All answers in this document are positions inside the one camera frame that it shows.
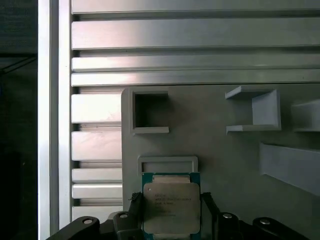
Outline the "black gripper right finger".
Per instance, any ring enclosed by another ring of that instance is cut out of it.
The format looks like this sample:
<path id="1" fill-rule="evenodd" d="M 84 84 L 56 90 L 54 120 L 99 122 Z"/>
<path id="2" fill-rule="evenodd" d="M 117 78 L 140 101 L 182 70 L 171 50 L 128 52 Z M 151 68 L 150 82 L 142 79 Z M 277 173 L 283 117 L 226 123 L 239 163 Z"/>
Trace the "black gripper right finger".
<path id="1" fill-rule="evenodd" d="M 306 240 L 307 237 L 270 218 L 258 217 L 246 223 L 231 212 L 222 212 L 211 194 L 201 194 L 202 240 Z"/>

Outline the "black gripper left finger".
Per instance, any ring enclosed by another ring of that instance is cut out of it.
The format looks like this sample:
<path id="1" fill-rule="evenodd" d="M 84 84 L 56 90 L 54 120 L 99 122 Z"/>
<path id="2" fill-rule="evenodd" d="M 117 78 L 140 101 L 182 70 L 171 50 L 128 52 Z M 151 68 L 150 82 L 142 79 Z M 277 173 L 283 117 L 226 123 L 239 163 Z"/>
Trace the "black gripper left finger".
<path id="1" fill-rule="evenodd" d="M 82 216 L 50 236 L 51 240 L 142 240 L 143 194 L 133 193 L 128 211 L 115 212 L 101 223 Z"/>

